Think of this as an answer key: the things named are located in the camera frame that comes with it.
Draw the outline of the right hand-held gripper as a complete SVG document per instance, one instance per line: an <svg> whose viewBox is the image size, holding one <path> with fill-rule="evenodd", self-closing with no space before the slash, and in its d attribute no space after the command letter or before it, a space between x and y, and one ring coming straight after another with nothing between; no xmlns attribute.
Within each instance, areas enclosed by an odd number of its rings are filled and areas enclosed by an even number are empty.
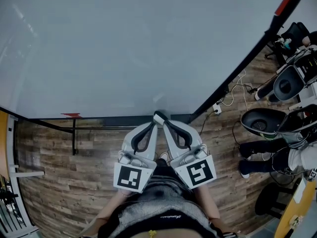
<svg viewBox="0 0 317 238"><path fill-rule="evenodd" d="M184 184L194 189L216 179L212 155L194 128L180 121L166 120L163 130L174 159L173 169Z"/></svg>

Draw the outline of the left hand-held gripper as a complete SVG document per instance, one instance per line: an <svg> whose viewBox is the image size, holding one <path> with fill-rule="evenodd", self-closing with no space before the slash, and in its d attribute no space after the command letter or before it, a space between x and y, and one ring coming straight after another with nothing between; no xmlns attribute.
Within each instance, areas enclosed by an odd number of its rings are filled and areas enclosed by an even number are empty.
<svg viewBox="0 0 317 238"><path fill-rule="evenodd" d="M142 124L130 131L114 164L113 186L142 193L154 170L158 126L154 122Z"/></svg>

